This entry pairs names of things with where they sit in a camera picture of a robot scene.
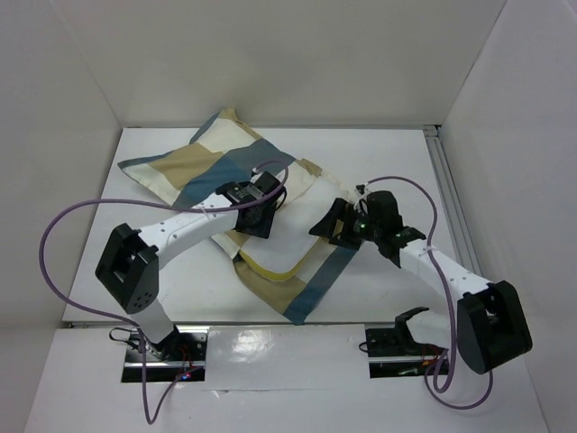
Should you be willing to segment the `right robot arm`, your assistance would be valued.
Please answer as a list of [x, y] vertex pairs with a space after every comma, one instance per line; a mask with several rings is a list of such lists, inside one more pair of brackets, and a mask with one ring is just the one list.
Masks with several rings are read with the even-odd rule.
[[532, 349], [515, 287], [489, 281], [439, 252], [422, 232], [404, 224], [391, 192], [372, 192], [357, 203], [338, 198], [309, 233], [354, 251], [371, 242], [384, 258], [445, 298], [451, 315], [417, 309], [395, 329], [400, 352], [436, 345], [457, 351], [471, 370], [484, 374]]

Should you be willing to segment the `aluminium rail front edge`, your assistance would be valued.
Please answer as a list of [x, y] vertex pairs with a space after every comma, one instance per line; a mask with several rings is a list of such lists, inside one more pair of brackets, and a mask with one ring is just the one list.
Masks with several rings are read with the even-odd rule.
[[[263, 321], [176, 321], [177, 327], [276, 327], [288, 326], [294, 324], [289, 321], [284, 322], [263, 322]], [[338, 325], [363, 325], [365, 327], [393, 327], [394, 321], [384, 322], [361, 322], [361, 321], [344, 321], [344, 322], [309, 322], [303, 323], [303, 326], [338, 326]], [[126, 322], [119, 320], [63, 320], [62, 326], [66, 328], [89, 328], [89, 327], [134, 327]]]

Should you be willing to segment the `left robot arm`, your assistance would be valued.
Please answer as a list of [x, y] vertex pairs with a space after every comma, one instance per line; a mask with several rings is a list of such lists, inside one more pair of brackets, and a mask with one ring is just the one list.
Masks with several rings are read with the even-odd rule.
[[160, 271], [181, 253], [228, 231], [267, 239], [287, 191], [271, 173], [228, 182], [198, 204], [157, 224], [113, 229], [96, 266], [96, 278], [139, 325], [147, 351], [171, 358], [184, 338], [159, 300]]

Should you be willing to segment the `blue beige checked pillowcase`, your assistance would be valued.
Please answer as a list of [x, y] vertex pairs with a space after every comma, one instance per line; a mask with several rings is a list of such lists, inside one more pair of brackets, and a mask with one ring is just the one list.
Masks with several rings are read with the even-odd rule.
[[[192, 207], [226, 182], [246, 181], [256, 167], [277, 177], [287, 173], [287, 182], [306, 176], [338, 180], [315, 163], [278, 149], [239, 120], [232, 108], [209, 118], [187, 145], [120, 161], [118, 167], [173, 207]], [[213, 239], [230, 257], [243, 285], [296, 325], [306, 321], [354, 256], [353, 251], [334, 245], [334, 252], [309, 280], [294, 275], [285, 281], [271, 281], [252, 270], [240, 256], [241, 247], [251, 237], [255, 236], [228, 231]]]

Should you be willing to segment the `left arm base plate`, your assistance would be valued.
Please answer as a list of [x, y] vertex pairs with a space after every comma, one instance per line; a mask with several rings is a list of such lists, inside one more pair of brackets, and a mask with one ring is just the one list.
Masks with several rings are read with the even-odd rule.
[[[142, 350], [135, 329], [114, 327], [109, 339], [125, 348], [122, 383], [142, 382]], [[179, 341], [164, 352], [149, 343], [145, 346], [147, 382], [203, 382], [206, 377], [208, 327], [179, 327]]]

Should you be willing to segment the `white pillow yellow edge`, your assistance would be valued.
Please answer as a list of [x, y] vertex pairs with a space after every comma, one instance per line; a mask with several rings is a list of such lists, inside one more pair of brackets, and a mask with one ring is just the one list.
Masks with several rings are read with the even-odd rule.
[[309, 280], [335, 247], [309, 230], [328, 213], [336, 198], [350, 197], [349, 190], [328, 176], [289, 180], [288, 196], [276, 212], [267, 239], [249, 238], [240, 256], [260, 276], [285, 281], [294, 275]]

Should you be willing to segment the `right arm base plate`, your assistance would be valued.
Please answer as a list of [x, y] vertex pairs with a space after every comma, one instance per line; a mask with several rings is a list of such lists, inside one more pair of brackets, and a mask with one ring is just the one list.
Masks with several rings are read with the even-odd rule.
[[358, 348], [368, 357], [371, 379], [423, 376], [436, 364], [446, 347], [435, 342], [445, 343], [448, 323], [441, 317], [440, 328], [437, 324], [430, 328], [428, 319], [435, 319], [435, 314], [417, 307], [397, 315], [393, 322], [365, 326], [365, 339]]

